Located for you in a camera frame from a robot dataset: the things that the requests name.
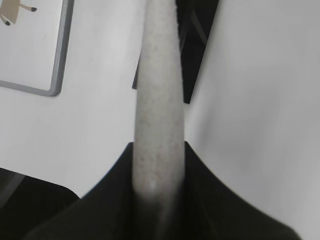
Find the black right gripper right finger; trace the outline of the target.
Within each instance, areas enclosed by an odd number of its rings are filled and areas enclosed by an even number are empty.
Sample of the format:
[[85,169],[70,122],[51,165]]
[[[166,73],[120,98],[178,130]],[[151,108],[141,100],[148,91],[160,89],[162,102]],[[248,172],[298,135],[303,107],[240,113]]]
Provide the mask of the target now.
[[300,236],[230,190],[186,143],[183,238],[299,240]]

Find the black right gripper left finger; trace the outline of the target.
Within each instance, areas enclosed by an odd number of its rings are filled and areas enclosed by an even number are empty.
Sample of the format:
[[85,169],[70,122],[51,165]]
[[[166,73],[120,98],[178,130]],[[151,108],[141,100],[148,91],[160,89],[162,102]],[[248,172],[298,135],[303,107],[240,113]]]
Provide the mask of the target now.
[[133,143],[83,198],[34,228],[26,240],[132,240]]

